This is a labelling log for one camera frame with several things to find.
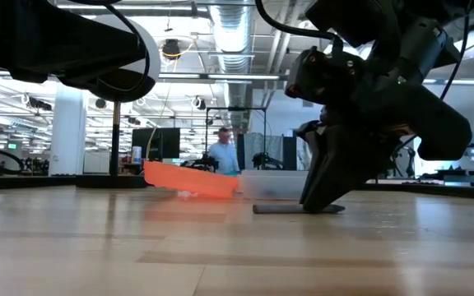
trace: black stand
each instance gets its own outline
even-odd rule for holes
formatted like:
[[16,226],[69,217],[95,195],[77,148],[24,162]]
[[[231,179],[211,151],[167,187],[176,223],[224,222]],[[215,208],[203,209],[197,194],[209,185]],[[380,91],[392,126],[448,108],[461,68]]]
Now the black stand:
[[113,112],[113,144],[108,175],[78,175],[76,186],[81,188],[145,188],[143,176],[119,176],[119,142],[120,142],[120,102],[114,102]]
[[[253,205],[254,214],[308,214],[303,205]],[[344,206],[328,205],[317,214],[337,214],[345,210]]]

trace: yellow cable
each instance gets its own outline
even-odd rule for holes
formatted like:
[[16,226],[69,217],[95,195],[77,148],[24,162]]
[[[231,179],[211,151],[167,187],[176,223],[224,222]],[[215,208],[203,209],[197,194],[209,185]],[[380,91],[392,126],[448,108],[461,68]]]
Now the yellow cable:
[[[175,72],[177,70],[177,65],[178,64],[179,64],[179,60],[177,59],[177,61],[175,62],[174,66],[173,66],[173,72]],[[160,111],[160,115],[159,115],[158,119],[156,119],[156,121],[155,121],[155,126],[153,127],[153,132],[151,133],[151,136],[149,137],[149,141],[147,142],[147,147],[146,147],[146,159],[147,160],[149,159],[149,151],[150,151],[150,148],[151,148],[151,142],[153,141],[153,136],[155,135],[158,123],[162,119],[162,115],[164,115],[165,106],[167,105],[168,98],[170,97],[171,85],[172,85],[172,83],[170,83],[170,87],[168,88],[168,94],[165,96],[164,104],[162,105],[162,110]]]
[[178,56],[181,56],[187,52],[189,52],[189,50],[191,49],[191,47],[193,46],[193,43],[191,43],[188,47],[188,49],[184,50],[182,53],[177,53],[177,54],[167,54],[165,52],[162,52],[162,54],[164,54],[166,57],[178,57]]

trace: computer monitor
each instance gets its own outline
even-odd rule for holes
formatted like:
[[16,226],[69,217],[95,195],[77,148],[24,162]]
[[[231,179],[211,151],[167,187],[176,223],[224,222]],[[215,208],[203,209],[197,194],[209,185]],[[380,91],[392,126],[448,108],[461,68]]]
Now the computer monitor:
[[[142,158],[146,158],[147,143],[153,133],[152,128],[138,128],[132,131],[132,146],[142,148]],[[180,128],[157,128],[151,141],[150,160],[178,159],[180,155]]]

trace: blue shirt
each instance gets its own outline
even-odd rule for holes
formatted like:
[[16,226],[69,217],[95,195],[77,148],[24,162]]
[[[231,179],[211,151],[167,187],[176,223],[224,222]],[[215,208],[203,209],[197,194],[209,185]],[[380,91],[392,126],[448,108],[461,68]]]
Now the blue shirt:
[[237,153],[231,144],[222,144],[217,142],[210,147],[209,156],[219,162],[217,173],[236,173],[239,172],[239,163],[237,162]]

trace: silver ductwork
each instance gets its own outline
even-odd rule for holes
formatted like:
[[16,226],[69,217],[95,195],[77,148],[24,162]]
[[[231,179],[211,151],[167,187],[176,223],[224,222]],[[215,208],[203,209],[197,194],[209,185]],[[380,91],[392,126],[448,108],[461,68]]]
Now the silver ductwork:
[[[248,53],[251,49],[252,8],[241,6],[209,7],[213,20],[213,37],[216,49],[222,53]],[[249,73],[250,58],[238,56],[220,56],[219,67],[223,73]],[[226,104],[231,107],[251,105],[251,96],[247,97],[247,85],[225,84]],[[241,127],[238,114],[230,114],[232,127]]]

